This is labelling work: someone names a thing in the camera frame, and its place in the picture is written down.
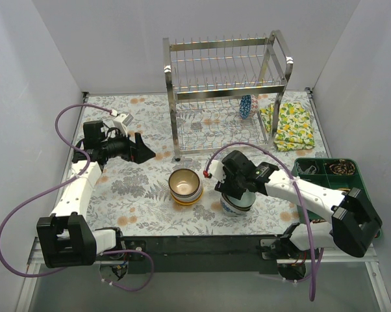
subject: brown bowl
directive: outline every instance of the brown bowl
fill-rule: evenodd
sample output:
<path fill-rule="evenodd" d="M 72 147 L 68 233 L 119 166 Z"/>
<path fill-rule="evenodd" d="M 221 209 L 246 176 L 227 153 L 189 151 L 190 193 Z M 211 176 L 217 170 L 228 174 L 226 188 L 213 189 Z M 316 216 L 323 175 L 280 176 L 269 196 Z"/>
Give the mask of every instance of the brown bowl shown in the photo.
<path fill-rule="evenodd" d="M 192 197 L 200 188 L 199 176 L 190 169 L 178 169 L 168 179 L 168 185 L 173 195 L 180 198 Z"/>

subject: yellow and green towel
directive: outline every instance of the yellow and green towel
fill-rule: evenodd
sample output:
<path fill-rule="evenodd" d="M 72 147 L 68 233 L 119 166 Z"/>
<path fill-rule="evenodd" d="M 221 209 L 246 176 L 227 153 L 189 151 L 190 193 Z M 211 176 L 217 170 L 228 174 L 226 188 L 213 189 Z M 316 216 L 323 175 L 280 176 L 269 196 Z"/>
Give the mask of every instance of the yellow and green towel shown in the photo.
<path fill-rule="evenodd" d="M 271 131 L 272 114 L 273 104 L 260 110 L 268 133 Z M 300 103 L 281 105 L 275 144 L 279 151 L 310 150 L 314 147 L 310 114 Z"/>

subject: dish rack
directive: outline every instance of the dish rack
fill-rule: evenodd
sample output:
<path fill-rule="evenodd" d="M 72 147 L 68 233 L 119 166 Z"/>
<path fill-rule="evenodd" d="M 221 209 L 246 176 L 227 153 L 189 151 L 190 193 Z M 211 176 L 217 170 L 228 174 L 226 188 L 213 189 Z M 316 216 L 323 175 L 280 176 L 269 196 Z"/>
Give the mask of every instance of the dish rack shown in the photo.
<path fill-rule="evenodd" d="M 262 147 L 273 142 L 294 64 L 280 31 L 272 31 L 268 38 L 248 35 L 174 44 L 164 38 L 163 44 L 176 161 L 181 155 L 215 151 L 235 141 Z M 239 101 L 244 95 L 269 93 L 277 97 L 267 138 L 259 112 L 243 120 Z"/>

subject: yellow plate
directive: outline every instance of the yellow plate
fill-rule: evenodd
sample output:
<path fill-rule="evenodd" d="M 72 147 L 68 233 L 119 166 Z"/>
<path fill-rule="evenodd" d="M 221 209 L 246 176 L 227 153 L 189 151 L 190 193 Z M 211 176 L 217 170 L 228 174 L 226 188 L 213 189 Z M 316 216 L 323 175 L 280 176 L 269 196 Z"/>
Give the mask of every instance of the yellow plate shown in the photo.
<path fill-rule="evenodd" d="M 202 197 L 203 193 L 204 193 L 204 188 L 201 190 L 200 196 L 199 196 L 196 200 L 191 201 L 191 202 L 189 202 L 189 203 L 183 203 L 182 201 L 179 201 L 177 198 L 174 197 L 174 194 L 172 194 L 172 192 L 171 192 L 171 196 L 172 196 L 173 200 L 175 200 L 175 201 L 176 201 L 177 203 L 179 203 L 180 205 L 189 206 L 189 205 L 192 205 L 193 203 L 198 202 L 199 199 Z"/>

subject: red cable tip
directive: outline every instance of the red cable tip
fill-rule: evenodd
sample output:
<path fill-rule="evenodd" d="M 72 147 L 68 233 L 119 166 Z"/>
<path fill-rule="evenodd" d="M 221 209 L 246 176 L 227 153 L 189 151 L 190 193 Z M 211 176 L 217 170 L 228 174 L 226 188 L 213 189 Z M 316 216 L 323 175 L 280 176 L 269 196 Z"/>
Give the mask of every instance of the red cable tip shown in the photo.
<path fill-rule="evenodd" d="M 208 173 L 206 170 L 203 171 L 203 175 L 204 175 L 204 177 L 207 178 L 207 179 L 211 179 L 211 177 L 212 177 L 211 174 Z"/>

